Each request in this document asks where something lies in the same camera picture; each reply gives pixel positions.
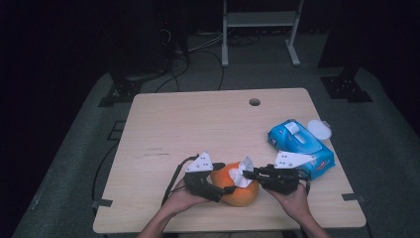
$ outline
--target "metal stand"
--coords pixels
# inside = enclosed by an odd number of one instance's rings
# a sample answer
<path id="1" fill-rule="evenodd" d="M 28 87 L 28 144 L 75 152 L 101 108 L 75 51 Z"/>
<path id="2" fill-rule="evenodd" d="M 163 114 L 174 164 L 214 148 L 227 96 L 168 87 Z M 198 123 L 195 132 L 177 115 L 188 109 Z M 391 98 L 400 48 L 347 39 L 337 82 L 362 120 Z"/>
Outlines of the metal stand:
<path id="1" fill-rule="evenodd" d="M 299 58 L 294 49 L 294 40 L 302 13 L 304 0 L 299 0 L 296 11 L 286 12 L 240 12 L 228 13 L 228 0 L 223 1 L 223 42 L 222 66 L 229 65 L 228 54 L 228 28 L 230 27 L 281 27 L 291 26 L 290 39 L 286 40 L 286 47 L 294 66 L 300 66 Z"/>
<path id="2" fill-rule="evenodd" d="M 338 76 L 321 77 L 331 99 L 347 99 L 349 102 L 372 102 L 368 93 L 355 81 L 358 65 L 348 65 Z"/>
<path id="3" fill-rule="evenodd" d="M 140 93 L 143 82 L 128 80 L 121 67 L 112 65 L 109 74 L 114 83 L 107 96 L 101 99 L 99 107 L 111 107 L 114 106 L 114 103 L 132 102 L 134 97 Z"/>

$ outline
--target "blue wipes package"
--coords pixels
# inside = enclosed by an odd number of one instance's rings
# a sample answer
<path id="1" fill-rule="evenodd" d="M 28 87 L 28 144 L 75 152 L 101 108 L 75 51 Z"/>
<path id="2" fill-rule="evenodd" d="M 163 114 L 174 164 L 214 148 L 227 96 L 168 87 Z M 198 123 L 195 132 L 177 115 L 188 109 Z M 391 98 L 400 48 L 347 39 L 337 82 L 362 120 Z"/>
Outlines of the blue wipes package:
<path id="1" fill-rule="evenodd" d="M 309 132 L 308 129 L 294 119 L 287 120 L 273 127 L 268 132 L 268 142 L 278 151 L 315 156 L 316 160 L 313 162 L 298 167 L 298 169 L 309 174 L 311 180 L 314 180 L 333 167 L 335 161 L 334 153 L 313 135 L 319 135 L 320 129 L 323 130 L 322 126 L 326 126 L 319 120 L 311 121 L 310 124 L 311 129 L 316 128 L 315 133 Z"/>

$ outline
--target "forearm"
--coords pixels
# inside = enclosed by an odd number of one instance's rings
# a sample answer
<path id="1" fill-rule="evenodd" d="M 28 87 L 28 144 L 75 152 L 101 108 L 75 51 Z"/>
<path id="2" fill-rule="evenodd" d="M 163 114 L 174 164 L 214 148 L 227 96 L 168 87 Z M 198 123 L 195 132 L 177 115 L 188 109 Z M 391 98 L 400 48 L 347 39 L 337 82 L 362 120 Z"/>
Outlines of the forearm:
<path id="1" fill-rule="evenodd" d="M 305 231 L 308 238 L 330 238 L 331 236 L 322 228 L 318 222 L 312 217 L 307 216 L 296 220 L 301 228 Z"/>
<path id="2" fill-rule="evenodd" d="M 173 216 L 162 209 L 159 210 L 137 238 L 160 238 L 164 227 Z"/>

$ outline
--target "gray carpet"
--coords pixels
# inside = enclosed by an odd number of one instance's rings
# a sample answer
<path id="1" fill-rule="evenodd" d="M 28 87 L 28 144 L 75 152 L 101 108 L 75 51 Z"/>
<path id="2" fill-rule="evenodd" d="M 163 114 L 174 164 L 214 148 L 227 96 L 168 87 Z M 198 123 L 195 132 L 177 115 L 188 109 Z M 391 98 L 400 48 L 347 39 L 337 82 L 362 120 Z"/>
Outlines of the gray carpet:
<path id="1" fill-rule="evenodd" d="M 362 209 L 372 237 L 418 237 L 420 234 L 420 140 L 384 93 L 380 82 L 361 69 L 356 81 L 373 102 L 349 103 L 330 99 L 320 76 L 337 75 L 339 68 L 318 69 L 327 35 L 298 35 L 301 60 L 294 67 L 284 45 L 285 36 L 261 37 L 256 44 L 229 48 L 230 65 L 224 69 L 222 90 L 304 87 L 320 114 L 333 129 L 331 141 L 355 193 L 365 198 Z M 191 48 L 208 41 L 190 37 Z M 220 57 L 220 46 L 205 51 Z M 222 67 L 208 53 L 191 56 L 188 71 L 178 77 L 181 91 L 217 90 Z M 176 59 L 172 72 L 186 63 Z M 142 93 L 152 93 L 171 78 L 148 81 Z M 92 187 L 101 161 L 116 141 L 109 133 L 116 121 L 127 119 L 130 103 L 98 107 L 112 85 L 109 74 L 98 79 L 63 141 L 43 184 L 14 237 L 103 237 L 92 230 Z M 174 80 L 159 92 L 178 90 Z M 119 136 L 116 131 L 112 137 Z M 115 149 L 98 171 L 95 199 L 101 197 Z M 333 237 L 369 237 L 368 228 L 329 229 Z M 108 237 L 135 237 L 111 234 Z"/>

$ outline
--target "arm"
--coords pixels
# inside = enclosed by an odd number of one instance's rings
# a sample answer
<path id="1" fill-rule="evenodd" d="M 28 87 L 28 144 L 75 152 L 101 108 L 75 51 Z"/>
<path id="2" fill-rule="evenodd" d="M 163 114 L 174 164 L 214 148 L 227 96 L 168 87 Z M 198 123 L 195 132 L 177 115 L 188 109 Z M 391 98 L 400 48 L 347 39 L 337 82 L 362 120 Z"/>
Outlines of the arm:
<path id="1" fill-rule="evenodd" d="M 159 238 L 169 220 L 176 214 L 191 206 L 209 201 L 201 196 L 193 195 L 185 188 L 183 179 L 175 186 L 170 197 L 156 215 L 149 221 L 137 238 Z"/>
<path id="2" fill-rule="evenodd" d="M 316 222 L 308 205 L 308 199 L 303 184 L 289 195 L 267 190 L 283 207 L 288 216 L 295 220 L 306 232 L 309 238 L 329 238 L 330 235 Z"/>

